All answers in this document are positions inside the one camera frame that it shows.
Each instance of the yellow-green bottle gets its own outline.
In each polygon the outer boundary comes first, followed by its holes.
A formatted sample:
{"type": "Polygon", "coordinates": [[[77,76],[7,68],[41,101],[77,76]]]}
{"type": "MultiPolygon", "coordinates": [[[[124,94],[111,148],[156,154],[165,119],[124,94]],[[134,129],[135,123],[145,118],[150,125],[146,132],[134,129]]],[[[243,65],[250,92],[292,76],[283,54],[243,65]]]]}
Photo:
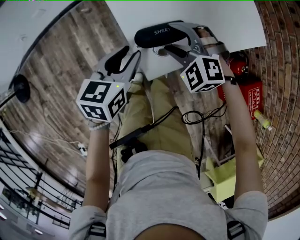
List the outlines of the yellow-green bottle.
{"type": "Polygon", "coordinates": [[[271,122],[270,122],[268,119],[266,119],[266,118],[262,115],[262,113],[261,113],[260,111],[255,110],[255,111],[254,111],[254,116],[255,116],[255,118],[260,122],[260,124],[262,124],[262,126],[263,126],[265,129],[267,129],[267,130],[269,130],[269,131],[272,130],[271,122]]]}

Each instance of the leg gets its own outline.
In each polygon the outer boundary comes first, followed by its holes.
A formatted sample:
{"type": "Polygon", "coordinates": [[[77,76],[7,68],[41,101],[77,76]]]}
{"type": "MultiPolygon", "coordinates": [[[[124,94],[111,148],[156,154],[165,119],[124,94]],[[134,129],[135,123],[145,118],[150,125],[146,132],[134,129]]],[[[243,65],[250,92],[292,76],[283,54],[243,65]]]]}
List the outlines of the leg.
{"type": "MultiPolygon", "coordinates": [[[[165,82],[166,78],[160,77],[153,80],[151,85],[154,120],[176,106],[174,97],[165,82]]],[[[157,136],[157,142],[153,148],[182,154],[193,161],[193,145],[186,125],[181,121],[181,116],[180,110],[176,109],[153,129],[157,136]]]]}
{"type": "MultiPolygon", "coordinates": [[[[131,133],[132,131],[144,127],[145,125],[151,124],[153,122],[150,103],[146,96],[145,88],[142,86],[142,83],[131,83],[131,87],[128,92],[132,93],[132,95],[123,113],[123,126],[120,130],[119,139],[131,133]]],[[[145,134],[139,138],[139,140],[145,143],[146,145],[147,140],[149,139],[147,136],[148,135],[145,134]]],[[[120,173],[120,169],[124,164],[121,160],[122,149],[123,147],[119,147],[117,149],[118,173],[120,173]]]]}

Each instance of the ceiling light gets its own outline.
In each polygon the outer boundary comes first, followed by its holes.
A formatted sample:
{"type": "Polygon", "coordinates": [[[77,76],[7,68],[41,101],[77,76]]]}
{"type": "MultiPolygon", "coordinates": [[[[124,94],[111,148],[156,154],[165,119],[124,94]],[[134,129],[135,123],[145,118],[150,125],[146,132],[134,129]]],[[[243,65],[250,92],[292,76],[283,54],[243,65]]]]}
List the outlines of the ceiling light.
{"type": "Polygon", "coordinates": [[[42,234],[43,234],[43,233],[42,233],[40,230],[38,230],[38,229],[35,229],[34,231],[36,231],[36,233],[39,234],[39,235],[42,235],[42,234]]]}
{"type": "Polygon", "coordinates": [[[0,218],[2,218],[3,220],[7,219],[7,217],[3,213],[1,213],[1,212],[0,212],[0,218]]]}

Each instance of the left forearm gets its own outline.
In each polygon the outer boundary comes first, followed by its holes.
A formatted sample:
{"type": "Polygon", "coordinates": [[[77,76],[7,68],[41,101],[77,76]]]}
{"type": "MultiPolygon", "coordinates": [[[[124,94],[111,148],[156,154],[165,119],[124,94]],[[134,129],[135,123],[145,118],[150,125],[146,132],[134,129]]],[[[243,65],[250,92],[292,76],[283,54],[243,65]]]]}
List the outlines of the left forearm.
{"type": "Polygon", "coordinates": [[[109,129],[91,131],[86,163],[86,191],[83,206],[93,205],[106,210],[108,204],[110,165],[109,129]]]}

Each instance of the wooden floor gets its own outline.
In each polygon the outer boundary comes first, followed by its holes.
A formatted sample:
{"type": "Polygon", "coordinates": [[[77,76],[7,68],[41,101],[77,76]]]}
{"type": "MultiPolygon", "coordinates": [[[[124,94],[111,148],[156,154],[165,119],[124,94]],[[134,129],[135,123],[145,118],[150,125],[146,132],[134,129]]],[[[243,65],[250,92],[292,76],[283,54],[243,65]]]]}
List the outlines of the wooden floor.
{"type": "MultiPolygon", "coordinates": [[[[21,131],[13,134],[22,146],[42,164],[48,160],[46,168],[80,192],[85,190],[86,159],[76,149],[76,142],[88,146],[89,130],[75,99],[98,60],[124,44],[126,39],[105,2],[81,2],[51,27],[22,67],[21,73],[31,83],[30,101],[21,104],[13,99],[6,106],[5,123],[9,129],[21,131]],[[53,141],[57,139],[75,143],[53,141]]],[[[168,78],[183,113],[206,113],[221,106],[216,90],[191,95],[177,73],[168,78]]],[[[225,140],[226,123],[224,116],[205,124],[206,136],[220,158],[231,144],[225,140]]],[[[117,123],[111,126],[113,138],[117,123]]],[[[202,125],[188,129],[199,157],[202,125]]]]}

